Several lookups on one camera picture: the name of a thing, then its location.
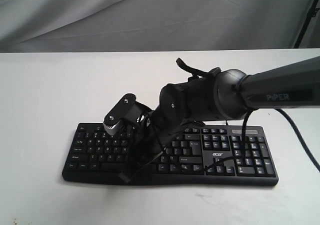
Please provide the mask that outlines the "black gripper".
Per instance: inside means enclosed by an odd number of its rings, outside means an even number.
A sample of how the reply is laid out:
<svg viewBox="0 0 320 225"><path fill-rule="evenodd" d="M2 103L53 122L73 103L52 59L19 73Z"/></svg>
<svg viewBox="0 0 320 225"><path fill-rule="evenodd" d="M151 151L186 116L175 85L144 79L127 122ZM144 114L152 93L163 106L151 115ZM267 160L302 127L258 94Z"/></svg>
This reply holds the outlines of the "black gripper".
<svg viewBox="0 0 320 225"><path fill-rule="evenodd" d="M143 126L133 136L125 165L118 177L127 183L164 183L166 176L157 173L157 162L165 148L186 129L196 127L198 122L185 119L175 126L169 122L156 124L155 119Z"/></svg>

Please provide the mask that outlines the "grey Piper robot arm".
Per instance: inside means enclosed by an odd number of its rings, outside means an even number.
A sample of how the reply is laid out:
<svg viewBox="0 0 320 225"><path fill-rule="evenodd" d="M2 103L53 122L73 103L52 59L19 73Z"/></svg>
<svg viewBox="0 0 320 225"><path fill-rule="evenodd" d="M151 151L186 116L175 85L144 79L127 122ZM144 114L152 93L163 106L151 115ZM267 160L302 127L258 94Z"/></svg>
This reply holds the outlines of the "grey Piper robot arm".
<svg viewBox="0 0 320 225"><path fill-rule="evenodd" d="M164 155L166 146L189 125L219 120L247 122L259 109L281 111L320 105L319 57L252 75L218 67L204 72L181 59L176 62L191 77L161 89L159 105L146 115L119 174L126 183Z"/></svg>

